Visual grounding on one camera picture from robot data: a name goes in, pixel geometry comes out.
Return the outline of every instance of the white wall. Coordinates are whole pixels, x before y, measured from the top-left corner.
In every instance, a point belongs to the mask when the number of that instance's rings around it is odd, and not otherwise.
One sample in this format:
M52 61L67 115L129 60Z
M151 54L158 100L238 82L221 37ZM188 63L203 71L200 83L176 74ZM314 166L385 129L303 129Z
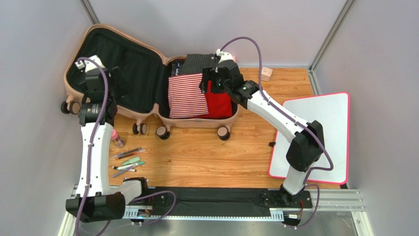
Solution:
M167 57L214 53L237 36L254 38L267 66L309 66L345 0L90 0L101 23ZM250 42L228 50L240 66L258 63Z
M418 234L419 1L359 0L326 52L322 93L351 94L349 183L377 236Z
M0 235L57 235L80 174L63 74L90 25L77 0L0 3Z

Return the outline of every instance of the white board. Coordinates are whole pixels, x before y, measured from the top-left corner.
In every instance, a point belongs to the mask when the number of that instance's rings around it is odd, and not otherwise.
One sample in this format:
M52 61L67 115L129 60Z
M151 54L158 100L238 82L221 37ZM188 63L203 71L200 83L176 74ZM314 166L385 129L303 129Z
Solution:
M349 102L349 94L344 92L284 102L284 107L296 116L308 122L317 120L323 126L325 148L332 159L334 169L314 170L308 180L336 184L344 184L348 180ZM269 174L272 177L285 178L290 166L285 158L290 143L280 133L276 134L275 141ZM324 153L315 166L329 167Z

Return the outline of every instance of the red and white striped cloth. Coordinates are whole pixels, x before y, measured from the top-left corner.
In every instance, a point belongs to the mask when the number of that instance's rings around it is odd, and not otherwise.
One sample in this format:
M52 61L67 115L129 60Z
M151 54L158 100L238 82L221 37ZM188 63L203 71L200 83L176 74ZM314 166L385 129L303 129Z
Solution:
M202 73L169 77L170 118L190 118L207 115L208 105L199 89Z

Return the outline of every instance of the cable connector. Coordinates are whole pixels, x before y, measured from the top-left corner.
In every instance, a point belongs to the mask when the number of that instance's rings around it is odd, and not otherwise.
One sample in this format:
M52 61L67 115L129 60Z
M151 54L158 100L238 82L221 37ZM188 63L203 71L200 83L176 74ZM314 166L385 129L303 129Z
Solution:
M76 67L77 67L79 70L81 70L81 69L83 69L83 68L85 67L85 64L83 63L83 61L82 61L82 60L81 60L81 61L76 61L74 64L76 65Z
M298 219L298 216L296 214L289 214L288 218L290 219Z

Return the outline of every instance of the suitcase wheel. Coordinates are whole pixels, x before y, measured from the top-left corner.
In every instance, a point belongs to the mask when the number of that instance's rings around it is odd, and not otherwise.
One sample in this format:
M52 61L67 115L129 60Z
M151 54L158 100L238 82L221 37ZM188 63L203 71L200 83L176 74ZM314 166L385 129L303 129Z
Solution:
M61 103L61 112L64 114L70 114L70 111L67 109L67 102L63 101Z
M79 113L81 107L82 106L80 105L79 102L71 101L70 102L70 113L73 114L73 115L77 115Z
M227 141L230 138L230 132L228 131L228 129L226 127L220 127L217 130L217 135L218 137L223 140L223 141Z
M167 128L165 126L160 126L156 129L156 134L158 137L160 137L162 140L166 140L170 137L170 131L167 131Z
M147 133L147 125L144 123L140 124L140 128L138 128L137 123L132 125L132 133L133 134L146 134Z

